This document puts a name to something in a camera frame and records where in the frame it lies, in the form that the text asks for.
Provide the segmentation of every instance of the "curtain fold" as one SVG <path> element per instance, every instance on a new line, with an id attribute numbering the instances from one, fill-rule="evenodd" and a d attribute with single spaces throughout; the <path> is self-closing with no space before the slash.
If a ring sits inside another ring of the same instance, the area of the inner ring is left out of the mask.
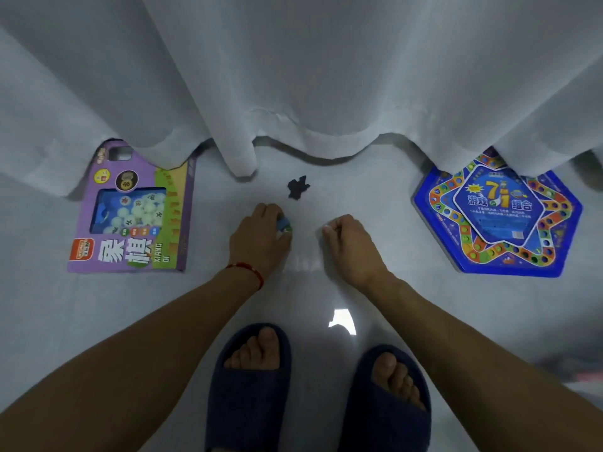
<path id="1" fill-rule="evenodd" d="M 109 137 L 237 176 L 255 136 L 526 175 L 603 144 L 603 0 L 0 0 L 0 57 L 0 170 L 56 195 Z"/>

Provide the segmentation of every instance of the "red string bracelet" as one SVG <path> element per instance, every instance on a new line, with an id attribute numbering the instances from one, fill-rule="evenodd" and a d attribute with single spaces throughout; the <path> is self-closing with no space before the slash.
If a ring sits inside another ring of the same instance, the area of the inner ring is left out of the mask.
<path id="1" fill-rule="evenodd" d="M 258 287 L 258 290 L 260 288 L 262 288 L 262 286 L 263 286 L 263 277 L 262 277 L 262 275 L 260 274 L 260 272 L 257 269 L 253 268 L 253 266 L 249 265 L 249 263 L 242 263 L 242 262 L 239 262 L 239 263 L 230 263 L 230 265 L 228 265 L 226 268 L 232 268 L 233 266 L 237 266 L 239 268 L 245 268 L 245 269 L 248 269 L 249 271 L 251 271 L 252 273 L 254 273 L 258 277 L 258 279 L 260 279 L 260 287 Z"/>

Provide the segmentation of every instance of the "purple box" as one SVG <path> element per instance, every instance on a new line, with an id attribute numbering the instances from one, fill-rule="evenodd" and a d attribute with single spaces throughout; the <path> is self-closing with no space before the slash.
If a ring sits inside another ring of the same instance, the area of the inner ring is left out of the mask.
<path id="1" fill-rule="evenodd" d="M 98 148 L 86 180 L 67 270 L 184 271 L 195 159 L 164 170 L 124 141 Z"/>

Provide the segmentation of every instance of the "navy blue slipper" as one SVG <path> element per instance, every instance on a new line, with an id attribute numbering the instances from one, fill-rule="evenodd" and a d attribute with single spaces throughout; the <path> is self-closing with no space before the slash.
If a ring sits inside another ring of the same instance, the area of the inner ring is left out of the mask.
<path id="1" fill-rule="evenodd" d="M 398 362 L 406 365 L 427 411 L 403 402 L 373 383 L 373 365 L 383 352 L 391 352 Z M 425 452 L 430 438 L 431 399 L 418 365 L 394 346 L 373 347 L 360 359 L 351 384 L 339 451 Z"/>
<path id="2" fill-rule="evenodd" d="M 252 336 L 269 326 L 279 337 L 280 368 L 226 369 L 224 362 Z M 291 348 L 287 335 L 273 324 L 253 324 L 235 334 L 222 350 L 209 389 L 205 450 L 215 447 L 248 452 L 275 452 L 289 393 Z"/>

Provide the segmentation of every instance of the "tiled floor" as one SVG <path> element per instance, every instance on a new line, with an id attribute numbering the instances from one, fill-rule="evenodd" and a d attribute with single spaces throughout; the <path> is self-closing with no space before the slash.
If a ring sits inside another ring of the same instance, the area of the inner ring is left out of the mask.
<path id="1" fill-rule="evenodd" d="M 325 269 L 318 230 L 351 213 L 362 220 L 389 268 L 443 309 L 521 357 L 539 360 L 603 331 L 603 222 L 600 170 L 578 159 L 556 170 L 584 204 L 566 270 L 559 279 L 458 273 L 411 206 L 429 163 L 398 137 L 382 137 L 345 161 L 315 161 L 258 147 L 259 172 L 239 182 L 217 150 L 198 160 L 189 265 L 185 273 L 74 275 L 65 270 L 77 201 L 46 196 L 0 177 L 0 409 L 59 364 L 196 286 L 225 265 L 228 236 L 258 201 L 282 205 L 294 227 L 283 272 L 238 311 L 203 358 L 180 403 L 146 451 L 203 448 L 207 391 L 215 358 L 228 338 L 260 320 L 289 335 L 294 366 L 283 451 L 333 451 L 358 357 L 400 338 L 362 296 Z M 296 202 L 287 183 L 307 175 Z M 356 334 L 329 327 L 348 310 Z M 437 390 L 432 451 L 475 450 Z"/>

